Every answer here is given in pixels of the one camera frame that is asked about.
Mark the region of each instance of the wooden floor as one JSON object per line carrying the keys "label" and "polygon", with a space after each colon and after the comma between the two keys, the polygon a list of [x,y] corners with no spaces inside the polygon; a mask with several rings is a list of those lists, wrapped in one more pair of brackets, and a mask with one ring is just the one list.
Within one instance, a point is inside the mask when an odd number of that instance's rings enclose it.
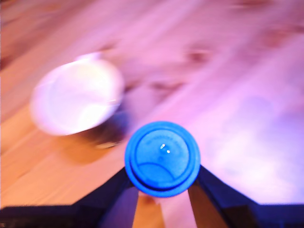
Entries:
{"label": "wooden floor", "polygon": [[[101,150],[38,130],[28,106],[37,82],[100,50],[126,81],[123,143]],[[304,203],[303,0],[8,0],[0,67],[1,207],[77,201],[156,120],[188,129],[201,164],[257,202]],[[196,227],[187,192],[147,198],[133,227]]]}

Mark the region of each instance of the blue bottle cap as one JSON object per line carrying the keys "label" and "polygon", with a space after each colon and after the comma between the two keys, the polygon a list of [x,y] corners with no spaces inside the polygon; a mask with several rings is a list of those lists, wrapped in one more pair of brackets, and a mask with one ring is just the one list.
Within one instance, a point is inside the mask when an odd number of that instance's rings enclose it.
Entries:
{"label": "blue bottle cap", "polygon": [[200,170],[200,151],[181,126],[158,121],[140,128],[125,152],[125,169],[142,192],[171,197],[185,191]]}

